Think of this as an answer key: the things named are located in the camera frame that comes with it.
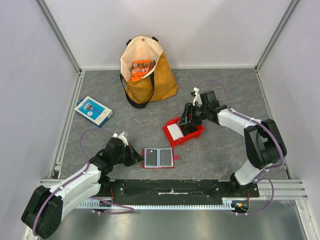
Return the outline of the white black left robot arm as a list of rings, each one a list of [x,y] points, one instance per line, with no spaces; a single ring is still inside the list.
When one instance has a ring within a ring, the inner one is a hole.
[[[112,137],[87,164],[69,178],[51,186],[38,186],[32,193],[21,221],[34,236],[49,238],[64,217],[83,201],[95,195],[106,196],[110,191],[108,174],[115,165],[130,167],[143,157],[123,137]]]

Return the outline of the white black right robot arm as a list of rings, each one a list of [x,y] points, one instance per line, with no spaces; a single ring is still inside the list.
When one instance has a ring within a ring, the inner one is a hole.
[[[220,105],[213,90],[200,93],[194,88],[193,101],[185,104],[177,122],[182,129],[199,127],[204,120],[229,128],[244,138],[247,160],[230,176],[229,191],[242,196],[262,172],[283,164],[287,149],[276,122],[243,115],[228,105]]]

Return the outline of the red plastic bin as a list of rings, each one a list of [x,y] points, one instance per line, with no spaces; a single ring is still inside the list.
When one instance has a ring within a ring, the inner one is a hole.
[[[181,130],[183,132],[184,137],[180,138],[176,141],[173,141],[173,139],[170,136],[169,131],[167,130],[167,126],[171,125],[171,124],[177,124],[179,119],[180,119],[180,116],[169,120],[162,128],[164,135],[166,136],[166,138],[172,148],[179,146],[179,145],[183,145],[184,143],[186,143],[189,140],[199,138],[201,136],[201,134],[203,133],[203,131],[205,130],[205,127],[202,124],[197,125],[197,126],[179,125],[179,127],[181,128]]]

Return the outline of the black credit card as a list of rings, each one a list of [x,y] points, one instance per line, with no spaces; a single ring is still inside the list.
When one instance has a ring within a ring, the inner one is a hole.
[[[147,148],[145,150],[145,166],[156,167],[158,165],[158,150]]]

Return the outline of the red leather card holder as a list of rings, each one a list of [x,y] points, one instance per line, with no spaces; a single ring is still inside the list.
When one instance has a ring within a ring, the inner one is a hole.
[[[147,167],[145,166],[145,152],[146,149],[156,149],[157,150],[157,166]],[[174,153],[174,149],[171,147],[166,148],[143,148],[142,149],[142,161],[143,169],[172,169],[175,167],[175,162],[180,158],[180,156]]]

